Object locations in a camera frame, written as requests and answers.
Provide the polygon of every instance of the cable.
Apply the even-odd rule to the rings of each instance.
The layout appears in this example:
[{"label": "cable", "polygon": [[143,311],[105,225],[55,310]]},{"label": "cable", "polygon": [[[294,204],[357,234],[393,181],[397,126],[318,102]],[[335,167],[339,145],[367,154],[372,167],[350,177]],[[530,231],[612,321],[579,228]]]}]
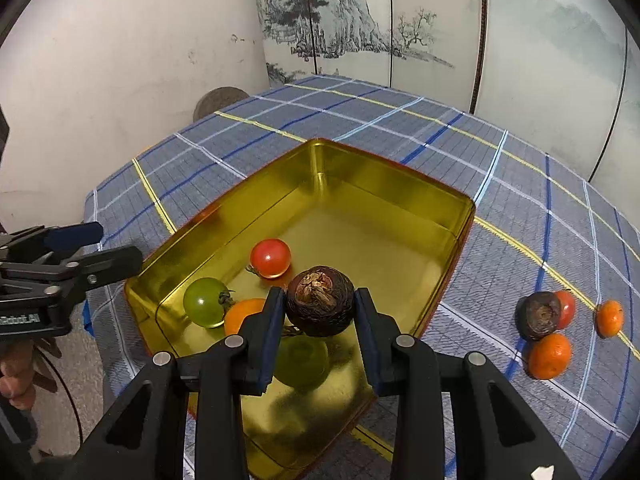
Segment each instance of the cable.
[{"label": "cable", "polygon": [[44,352],[42,352],[42,350],[40,350],[39,348],[36,348],[36,350],[38,351],[38,354],[40,354],[40,357],[44,359],[44,361],[51,367],[54,373],[58,376],[58,379],[60,380],[62,387],[66,391],[66,396],[69,398],[69,402],[71,402],[71,408],[74,410],[74,415],[76,416],[76,424],[78,424],[78,439],[80,440],[80,446],[82,446],[82,443],[84,442],[84,436],[82,436],[82,424],[80,424],[80,415],[78,415],[78,409],[76,408],[76,403],[74,402],[74,398],[71,396],[71,392],[69,391],[69,388],[66,387],[65,380],[62,378],[62,375],[60,375],[60,372],[58,371],[58,369],[53,365],[53,363],[49,360],[49,358],[46,355],[44,355]]},{"label": "cable", "polygon": [[609,145],[609,141],[611,140],[611,135],[613,134],[613,128],[615,128],[616,121],[618,120],[618,112],[620,111],[620,103],[622,102],[622,92],[625,90],[625,79],[626,79],[626,68],[627,68],[627,63],[626,62],[628,60],[628,56],[629,56],[629,33],[628,33],[628,31],[625,31],[625,63],[623,65],[623,69],[622,69],[622,83],[620,83],[620,95],[618,96],[618,105],[616,106],[616,111],[613,113],[613,120],[611,121],[611,128],[609,129],[609,134],[607,135],[607,140],[604,141],[604,146],[602,147],[602,151],[600,152],[600,156],[598,157],[598,160],[596,161],[596,165],[593,168],[593,171],[591,171],[591,176],[587,180],[587,182],[589,184],[593,180],[593,177],[595,176],[596,171],[598,171],[598,167],[600,165],[600,161],[602,160],[602,157],[604,156],[604,152],[606,151],[607,146]]}]

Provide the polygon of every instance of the black clamp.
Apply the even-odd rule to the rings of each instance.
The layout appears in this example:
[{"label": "black clamp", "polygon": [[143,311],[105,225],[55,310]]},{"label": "black clamp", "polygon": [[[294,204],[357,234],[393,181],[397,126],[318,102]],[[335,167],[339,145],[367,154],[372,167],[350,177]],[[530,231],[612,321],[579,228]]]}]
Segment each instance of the black clamp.
[{"label": "black clamp", "polygon": [[[567,456],[526,402],[479,352],[437,354],[377,313],[355,292],[356,331],[367,381],[400,398],[394,480],[444,478],[442,392],[450,392],[460,480],[530,480],[538,468],[577,480]],[[196,478],[246,480],[240,395],[271,382],[284,322],[284,292],[273,287],[260,314],[206,352],[176,360],[156,354],[129,383],[65,471],[65,480],[182,478],[188,394],[199,392]]]},{"label": "black clamp", "polygon": [[0,235],[0,342],[65,335],[88,290],[140,272],[142,253],[133,246],[74,256],[103,234],[90,222]]}]

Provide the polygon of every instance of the red cherry tomato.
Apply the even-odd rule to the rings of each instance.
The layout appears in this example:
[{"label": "red cherry tomato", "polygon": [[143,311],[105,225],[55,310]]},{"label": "red cherry tomato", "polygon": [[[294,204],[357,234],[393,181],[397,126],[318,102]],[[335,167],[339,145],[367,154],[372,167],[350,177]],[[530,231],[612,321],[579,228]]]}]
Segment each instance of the red cherry tomato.
[{"label": "red cherry tomato", "polygon": [[258,242],[251,251],[251,272],[272,280],[283,275],[291,264],[289,246],[277,238]]},{"label": "red cherry tomato", "polygon": [[569,326],[575,315],[575,299],[568,290],[558,290],[555,295],[560,301],[560,321],[557,330]]}]

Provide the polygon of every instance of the plaid tablecloth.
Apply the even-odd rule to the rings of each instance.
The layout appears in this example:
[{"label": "plaid tablecloth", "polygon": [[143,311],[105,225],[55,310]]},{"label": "plaid tablecloth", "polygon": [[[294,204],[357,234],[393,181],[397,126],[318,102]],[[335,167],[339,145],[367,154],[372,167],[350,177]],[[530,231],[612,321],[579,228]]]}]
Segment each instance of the plaid tablecloth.
[{"label": "plaid tablecloth", "polygon": [[[87,221],[105,228],[95,249],[134,243],[151,253],[221,193],[314,137],[407,164],[474,198],[474,226],[423,339],[439,352],[484,352],[581,476],[599,478],[638,423],[638,231],[590,184],[510,132],[427,98],[313,76],[188,126],[95,187],[84,212]],[[110,285],[89,296],[106,379],[116,394],[147,359],[122,287]],[[565,331],[574,356],[557,379],[535,381],[522,368],[513,306],[534,290],[563,287],[578,297],[574,322]],[[607,298],[623,304],[625,325],[620,338],[601,340],[592,310]],[[446,396],[444,405],[446,472],[455,478]],[[381,399],[360,424],[392,445],[397,409],[396,400]],[[188,420],[185,478],[193,477],[194,424]],[[347,434],[311,475],[388,478],[384,454]]]}]

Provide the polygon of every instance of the orange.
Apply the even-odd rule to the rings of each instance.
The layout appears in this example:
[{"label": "orange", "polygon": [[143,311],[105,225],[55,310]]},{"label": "orange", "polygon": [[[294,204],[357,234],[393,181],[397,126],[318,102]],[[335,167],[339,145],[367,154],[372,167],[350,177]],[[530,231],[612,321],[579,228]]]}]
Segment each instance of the orange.
[{"label": "orange", "polygon": [[600,305],[596,313],[596,328],[601,337],[615,336],[625,322],[622,306],[615,300],[607,300]]},{"label": "orange", "polygon": [[262,312],[264,298],[253,298],[252,300],[238,301],[225,314],[225,335],[237,334],[244,318],[251,314]]},{"label": "orange", "polygon": [[553,379],[571,361],[571,343],[562,334],[543,337],[533,345],[529,354],[529,373],[536,379]]}]

